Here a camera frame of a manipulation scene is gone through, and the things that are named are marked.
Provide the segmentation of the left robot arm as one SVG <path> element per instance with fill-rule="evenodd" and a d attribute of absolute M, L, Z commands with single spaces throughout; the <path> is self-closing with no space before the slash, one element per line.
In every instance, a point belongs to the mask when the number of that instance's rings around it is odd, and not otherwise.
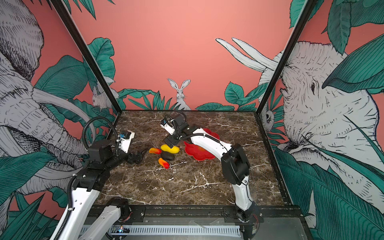
<path fill-rule="evenodd" d="M 87 129 L 96 120 L 107 122 L 116 136 L 115 143 L 103 139 L 88 144 Z M 134 137 L 135 133 L 132 131 L 118 133 L 113 123 L 105 117 L 94 117 L 87 121 L 82 131 L 82 142 L 90 158 L 68 184 L 68 205 L 51 236 L 52 240 L 100 240 L 115 222 L 125 223 L 132 218 L 133 210 L 128 199 L 114 197 L 91 227 L 83 235 L 80 234 L 92 205 L 110 177 L 111 170 L 123 162 L 139 164 L 143 160 L 145 150 L 135 154 L 129 152 Z"/>

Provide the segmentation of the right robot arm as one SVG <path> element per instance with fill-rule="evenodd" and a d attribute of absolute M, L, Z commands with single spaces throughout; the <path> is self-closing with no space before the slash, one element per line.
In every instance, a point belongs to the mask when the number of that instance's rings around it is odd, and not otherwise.
<path fill-rule="evenodd" d="M 250 163 L 240 144 L 231 145 L 209 134 L 203 128 L 189 125 L 187 116 L 179 112 L 175 117 L 164 115 L 161 127 L 168 132 L 164 142 L 172 148 L 181 141 L 203 148 L 211 153 L 222 165 L 224 178 L 232 184 L 235 192 L 237 218 L 246 223 L 256 209 L 249 187 Z"/>

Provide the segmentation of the dark fake avocado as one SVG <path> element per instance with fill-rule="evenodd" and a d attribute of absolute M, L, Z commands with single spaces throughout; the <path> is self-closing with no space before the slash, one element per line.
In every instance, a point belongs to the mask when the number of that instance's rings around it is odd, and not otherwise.
<path fill-rule="evenodd" d="M 165 161 L 173 161 L 175 159 L 175 155 L 169 152 L 161 152 L 161 158 Z"/>

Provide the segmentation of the long yellow fake fruit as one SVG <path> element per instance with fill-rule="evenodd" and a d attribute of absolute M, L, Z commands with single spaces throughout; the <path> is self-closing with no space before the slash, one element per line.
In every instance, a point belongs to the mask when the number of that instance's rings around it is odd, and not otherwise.
<path fill-rule="evenodd" d="M 171 153 L 171 154 L 177 154 L 180 152 L 180 148 L 177 146 L 169 147 L 168 145 L 164 144 L 161 146 L 161 150 L 163 152 Z"/>

